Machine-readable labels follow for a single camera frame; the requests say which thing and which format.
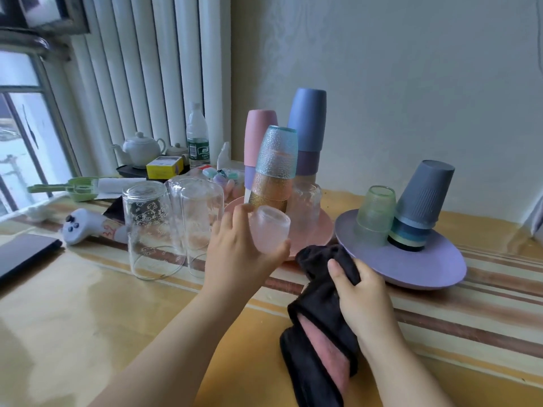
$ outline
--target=hand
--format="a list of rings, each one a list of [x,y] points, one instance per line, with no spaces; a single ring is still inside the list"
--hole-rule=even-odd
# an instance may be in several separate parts
[[[233,214],[225,213],[214,223],[207,248],[202,293],[219,298],[225,306],[232,304],[236,311],[290,253],[290,240],[270,254],[256,249],[249,229],[248,214],[253,210],[251,205],[237,205]]]
[[[328,270],[339,294],[343,318],[358,337],[362,353],[386,351],[389,345],[404,339],[383,278],[369,266],[354,259],[360,273],[360,283],[352,285],[336,260],[328,261]]]

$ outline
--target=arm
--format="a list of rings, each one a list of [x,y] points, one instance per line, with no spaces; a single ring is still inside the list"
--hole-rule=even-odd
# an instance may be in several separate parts
[[[328,269],[345,321],[358,337],[384,407],[453,407],[437,380],[409,349],[394,318],[384,280],[355,260],[361,282],[353,286],[330,260]]]
[[[90,407],[192,405],[221,338],[289,255],[288,241],[272,254],[256,250],[249,230],[250,211],[241,205],[214,224],[202,291]]]

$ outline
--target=teapot spout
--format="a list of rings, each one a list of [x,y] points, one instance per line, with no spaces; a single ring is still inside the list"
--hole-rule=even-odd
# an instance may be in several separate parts
[[[132,159],[130,158],[130,154],[124,151],[119,144],[115,144],[113,146],[113,150],[115,150],[115,153],[117,154],[117,157],[119,157],[121,164],[123,165],[132,164]]]

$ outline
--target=purple plate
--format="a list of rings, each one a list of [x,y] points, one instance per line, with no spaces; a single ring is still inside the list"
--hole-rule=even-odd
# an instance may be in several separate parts
[[[436,231],[431,231],[424,250],[404,251],[387,243],[365,245],[354,233],[358,210],[344,212],[336,219],[338,241],[350,255],[362,260],[386,281],[415,290],[437,290],[461,282],[467,267],[458,249]]]

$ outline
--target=white teapot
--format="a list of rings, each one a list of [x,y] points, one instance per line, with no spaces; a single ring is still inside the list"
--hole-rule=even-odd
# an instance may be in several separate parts
[[[134,168],[145,168],[148,163],[160,156],[166,148],[166,143],[162,138],[153,140],[151,137],[145,137],[142,132],[136,132],[136,136],[126,140],[122,146],[115,144],[115,152],[120,158],[120,162],[131,165]]]

